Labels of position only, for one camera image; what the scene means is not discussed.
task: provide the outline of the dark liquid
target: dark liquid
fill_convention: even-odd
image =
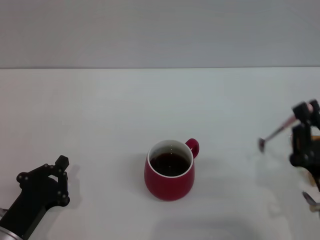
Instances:
[[[175,153],[163,153],[152,158],[150,164],[158,173],[168,177],[181,175],[190,167],[185,158]]]

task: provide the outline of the white backdrop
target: white backdrop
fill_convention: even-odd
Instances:
[[[0,68],[320,66],[318,0],[2,0]]]
[[[291,130],[261,154],[257,139],[320,99],[320,67],[0,70],[0,207],[16,177],[70,160],[70,204],[30,240],[319,240],[291,166]],[[158,201],[146,188],[153,144],[199,141],[190,193]]]

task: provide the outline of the red mug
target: red mug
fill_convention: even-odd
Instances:
[[[151,166],[151,159],[165,153],[183,155],[189,168],[178,176],[166,176]],[[144,181],[149,191],[159,199],[174,201],[184,197],[195,181],[195,158],[199,153],[199,143],[191,138],[186,143],[164,140],[154,145],[148,152],[144,165]]]

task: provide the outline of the robotic hand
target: robotic hand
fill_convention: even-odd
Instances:
[[[296,119],[300,124],[292,128],[292,148],[290,163],[294,167],[302,167],[312,175],[320,191],[320,140],[313,140],[311,127],[320,129],[320,107],[316,100],[309,102],[313,107],[310,112],[307,103],[303,102],[293,108]],[[302,193],[309,204],[311,212],[320,213],[320,203],[317,203],[306,193]]]
[[[17,176],[22,191],[8,210],[0,209],[0,240],[29,239],[47,210],[69,204],[65,172],[68,166],[69,159],[61,155],[55,165],[45,164]],[[57,177],[58,182],[50,175]]]

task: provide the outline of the mug rim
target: mug rim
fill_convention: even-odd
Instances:
[[[163,175],[163,174],[157,172],[157,171],[151,166],[151,163],[150,163],[150,152],[151,152],[151,150],[154,148],[154,146],[156,146],[156,145],[158,145],[158,144],[160,144],[160,143],[162,143],[162,142],[176,142],[176,143],[182,144],[182,145],[187,149],[187,151],[188,151],[188,153],[189,153],[189,157],[190,157],[190,159],[191,159],[190,166],[189,166],[189,168],[187,169],[187,171],[185,171],[184,173],[182,173],[182,174],[180,174],[180,175],[178,175],[178,176],[166,176],[166,175]],[[176,178],[180,178],[180,177],[186,175],[186,174],[190,171],[190,169],[192,168],[192,166],[194,165],[194,156],[193,156],[193,154],[192,154],[191,149],[190,149],[184,142],[181,142],[181,141],[178,141],[178,140],[173,140],[173,139],[162,140],[162,141],[159,141],[159,142],[157,142],[156,144],[154,144],[154,145],[149,149],[148,154],[147,154],[147,156],[146,156],[146,160],[147,160],[147,162],[148,162],[148,164],[149,164],[149,167],[152,169],[152,171],[154,171],[154,172],[155,172],[156,174],[158,174],[159,176],[164,177],[164,178],[168,178],[168,179],[176,179]]]

